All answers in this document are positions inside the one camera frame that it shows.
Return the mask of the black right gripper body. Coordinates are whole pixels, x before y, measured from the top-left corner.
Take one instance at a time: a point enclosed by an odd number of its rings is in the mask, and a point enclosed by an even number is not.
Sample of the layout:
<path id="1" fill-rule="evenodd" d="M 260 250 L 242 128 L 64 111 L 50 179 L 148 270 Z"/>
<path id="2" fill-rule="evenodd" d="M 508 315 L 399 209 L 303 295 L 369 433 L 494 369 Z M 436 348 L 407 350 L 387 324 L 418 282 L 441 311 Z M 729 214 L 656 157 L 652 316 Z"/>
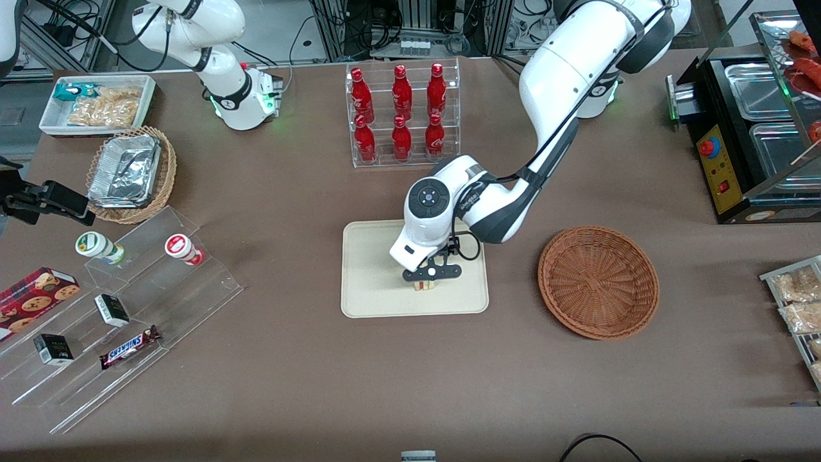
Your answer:
<path id="1" fill-rule="evenodd" d="M 57 214 L 82 225 L 90 225 L 89 200 L 53 180 L 41 185 L 21 181 L 2 185 L 2 211 L 27 225 L 36 225 L 42 214 Z"/>

